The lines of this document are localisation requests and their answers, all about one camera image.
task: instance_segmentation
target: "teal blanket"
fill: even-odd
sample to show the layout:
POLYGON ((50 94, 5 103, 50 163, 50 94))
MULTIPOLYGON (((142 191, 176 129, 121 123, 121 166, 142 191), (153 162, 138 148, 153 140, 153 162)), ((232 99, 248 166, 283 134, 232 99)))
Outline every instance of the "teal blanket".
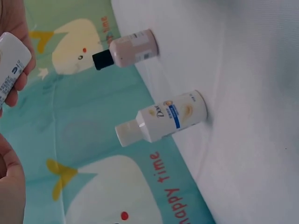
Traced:
POLYGON ((25 224, 213 224, 172 138, 122 148, 153 103, 135 67, 91 55, 120 36, 109 0, 26 0, 37 67, 0 131, 27 178, 25 224))

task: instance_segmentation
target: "cartoon print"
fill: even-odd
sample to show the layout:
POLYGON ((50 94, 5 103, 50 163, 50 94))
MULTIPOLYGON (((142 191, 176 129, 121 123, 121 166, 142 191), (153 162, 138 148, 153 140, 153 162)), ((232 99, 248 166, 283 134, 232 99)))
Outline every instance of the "cartoon print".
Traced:
POLYGON ((162 224, 150 187, 138 165, 122 155, 112 156, 79 169, 47 161, 59 176, 52 196, 56 201, 78 174, 96 174, 75 196, 65 214, 68 224, 162 224))
MULTIPOLYGON (((52 53, 52 63, 59 75, 73 75, 93 67, 92 55, 103 51, 95 25, 88 19, 71 21, 55 31, 30 31, 33 39, 39 39, 37 51, 42 54, 55 34, 66 34, 52 53)), ((39 68, 38 76, 44 79, 49 71, 39 68)))

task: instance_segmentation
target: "small bottle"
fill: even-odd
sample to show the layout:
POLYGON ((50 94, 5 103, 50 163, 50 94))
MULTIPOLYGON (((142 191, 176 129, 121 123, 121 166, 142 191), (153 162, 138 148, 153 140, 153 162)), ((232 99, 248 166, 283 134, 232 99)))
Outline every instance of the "small bottle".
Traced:
POLYGON ((206 120, 206 104, 198 91, 192 91, 140 110, 136 119, 115 127, 123 147, 145 139, 155 142, 206 120))
POLYGON ((109 49, 93 55, 97 70, 116 64, 123 68, 158 55, 158 46, 151 30, 113 40, 109 49))
POLYGON ((0 108, 14 83, 32 58, 29 49, 16 36, 0 36, 0 108))

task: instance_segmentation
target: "dove logo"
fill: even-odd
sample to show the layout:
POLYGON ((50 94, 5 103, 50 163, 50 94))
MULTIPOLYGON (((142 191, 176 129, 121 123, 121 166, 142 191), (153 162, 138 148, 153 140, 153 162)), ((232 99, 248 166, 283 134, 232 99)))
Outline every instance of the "dove logo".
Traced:
POLYGON ((18 69, 18 65, 17 64, 15 64, 16 66, 12 69, 12 73, 15 75, 16 73, 17 73, 17 71, 19 70, 18 69))
POLYGON ((162 109, 158 105, 155 106, 155 109, 156 109, 156 112, 157 112, 157 118, 164 117, 162 109))

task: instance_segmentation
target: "white bottle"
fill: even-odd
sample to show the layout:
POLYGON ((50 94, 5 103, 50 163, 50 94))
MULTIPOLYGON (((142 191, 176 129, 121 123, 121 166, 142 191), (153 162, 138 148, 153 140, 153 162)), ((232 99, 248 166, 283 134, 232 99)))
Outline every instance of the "white bottle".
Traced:
POLYGON ((140 110, 136 119, 115 127, 123 147, 145 139, 154 142, 206 120, 206 104, 197 91, 140 110))
POLYGON ((16 36, 0 36, 0 108, 14 83, 32 58, 29 49, 16 36))

